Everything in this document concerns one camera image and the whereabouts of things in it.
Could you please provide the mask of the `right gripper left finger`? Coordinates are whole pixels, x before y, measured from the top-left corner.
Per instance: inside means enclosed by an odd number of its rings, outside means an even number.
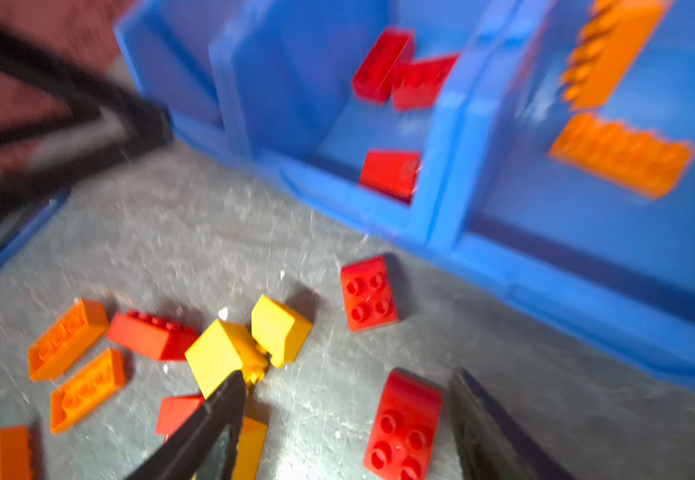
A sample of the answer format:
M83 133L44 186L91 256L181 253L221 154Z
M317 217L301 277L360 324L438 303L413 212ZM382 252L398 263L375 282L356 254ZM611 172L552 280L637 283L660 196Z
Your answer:
M236 466L247 401L241 371L231 373L142 465L136 479L230 479Z

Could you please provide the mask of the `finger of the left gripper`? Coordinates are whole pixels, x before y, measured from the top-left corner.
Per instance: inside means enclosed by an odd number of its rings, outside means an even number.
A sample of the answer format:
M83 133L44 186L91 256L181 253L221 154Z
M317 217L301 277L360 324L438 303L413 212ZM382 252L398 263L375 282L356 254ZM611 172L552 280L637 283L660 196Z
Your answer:
M118 116L127 136L90 155L140 156L174 141L171 114L129 90L0 27L0 73L61 100L71 113L0 129L0 147Z
M169 138L127 140L35 171L3 176L0 178L0 219L91 177L134 163L170 144Z

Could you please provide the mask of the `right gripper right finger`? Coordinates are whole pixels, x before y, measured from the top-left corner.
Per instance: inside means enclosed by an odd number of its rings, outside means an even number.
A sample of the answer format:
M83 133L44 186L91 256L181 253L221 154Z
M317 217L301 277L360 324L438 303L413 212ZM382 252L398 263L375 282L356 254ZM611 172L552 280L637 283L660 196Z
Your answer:
M449 382L449 414L463 478L575 478L463 368Z

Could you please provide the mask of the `red arched brick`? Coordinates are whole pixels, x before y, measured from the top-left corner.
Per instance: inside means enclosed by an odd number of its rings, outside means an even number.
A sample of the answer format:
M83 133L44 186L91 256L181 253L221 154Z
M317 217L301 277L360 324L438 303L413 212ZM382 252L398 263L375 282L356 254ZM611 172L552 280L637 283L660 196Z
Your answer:
M441 389L401 370L387 378L363 466L381 479L421 480L433 456Z

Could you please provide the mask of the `yellow small brick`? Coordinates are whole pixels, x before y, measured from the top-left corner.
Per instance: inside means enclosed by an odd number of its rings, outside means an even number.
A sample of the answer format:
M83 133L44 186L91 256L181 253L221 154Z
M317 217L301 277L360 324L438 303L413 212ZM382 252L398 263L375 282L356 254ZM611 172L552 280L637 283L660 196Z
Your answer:
M251 313L251 334L257 350L271 356L271 364L281 369L293 363L314 324L286 304L262 295Z

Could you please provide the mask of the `red square brick top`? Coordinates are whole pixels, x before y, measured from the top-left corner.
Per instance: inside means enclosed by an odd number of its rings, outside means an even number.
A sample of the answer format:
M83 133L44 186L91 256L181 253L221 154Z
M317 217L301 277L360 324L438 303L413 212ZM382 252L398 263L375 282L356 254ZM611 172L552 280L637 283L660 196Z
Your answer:
M401 321L389 282L385 256L341 269L347 325L351 332L385 327Z

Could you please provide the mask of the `red square brick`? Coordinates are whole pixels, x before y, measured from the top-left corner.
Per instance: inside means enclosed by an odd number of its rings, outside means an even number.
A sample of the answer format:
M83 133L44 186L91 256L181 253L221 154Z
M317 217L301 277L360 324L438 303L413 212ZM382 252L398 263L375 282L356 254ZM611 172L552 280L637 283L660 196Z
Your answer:
M359 176L359 184L385 196L411 204L421 171L421 152L369 150Z
M341 269L347 325L351 332L385 327L401 321L389 282L385 256Z

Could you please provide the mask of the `blue three-compartment bin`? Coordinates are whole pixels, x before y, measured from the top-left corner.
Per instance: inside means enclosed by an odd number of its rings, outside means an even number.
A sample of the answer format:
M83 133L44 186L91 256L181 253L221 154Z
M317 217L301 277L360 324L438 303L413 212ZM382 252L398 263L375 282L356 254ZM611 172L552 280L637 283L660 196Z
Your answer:
M673 6L595 115L695 148L695 1ZM177 136L695 392L695 158L649 199L549 156L589 1L142 1L115 34ZM459 53L431 108L361 100L385 28ZM421 152L411 204L359 184Z

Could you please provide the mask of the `orange diagonal brick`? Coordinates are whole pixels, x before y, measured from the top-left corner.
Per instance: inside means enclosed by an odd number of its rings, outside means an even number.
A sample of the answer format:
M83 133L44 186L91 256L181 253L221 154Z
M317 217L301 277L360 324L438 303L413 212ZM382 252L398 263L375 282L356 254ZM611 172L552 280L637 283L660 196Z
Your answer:
M573 111L604 106L671 6L670 1L593 2L561 76L561 100Z

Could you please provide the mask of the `blue object under arm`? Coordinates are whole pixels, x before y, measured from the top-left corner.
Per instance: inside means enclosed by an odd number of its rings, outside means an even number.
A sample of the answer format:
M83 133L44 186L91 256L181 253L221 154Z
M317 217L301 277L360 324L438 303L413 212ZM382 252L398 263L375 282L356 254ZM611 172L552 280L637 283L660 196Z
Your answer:
M41 204L33 204L0 221L0 270L52 220L65 205L71 190L65 189Z

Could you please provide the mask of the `yellow brick below centre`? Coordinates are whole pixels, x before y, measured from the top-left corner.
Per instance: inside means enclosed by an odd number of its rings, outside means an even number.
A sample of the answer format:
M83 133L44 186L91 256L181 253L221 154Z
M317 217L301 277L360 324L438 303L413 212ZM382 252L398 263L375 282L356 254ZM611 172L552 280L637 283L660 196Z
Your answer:
M267 425L253 420L253 418L244 418L236 465L232 475L233 480L256 479L267 433Z

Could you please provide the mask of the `small red brick centre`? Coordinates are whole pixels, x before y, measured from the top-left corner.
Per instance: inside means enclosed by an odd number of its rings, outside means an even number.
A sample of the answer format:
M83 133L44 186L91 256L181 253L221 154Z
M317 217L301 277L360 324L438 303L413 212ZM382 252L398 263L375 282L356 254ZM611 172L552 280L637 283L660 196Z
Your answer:
M167 441L204 401L202 394L164 398L161 402L156 433Z

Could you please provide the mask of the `red long brick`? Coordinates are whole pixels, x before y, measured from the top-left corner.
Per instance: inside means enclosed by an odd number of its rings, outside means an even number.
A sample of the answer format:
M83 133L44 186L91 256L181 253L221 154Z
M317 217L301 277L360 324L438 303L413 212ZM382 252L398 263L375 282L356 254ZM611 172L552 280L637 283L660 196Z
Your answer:
M111 342L161 362L185 361L199 337L193 327L133 309L117 313L107 331Z

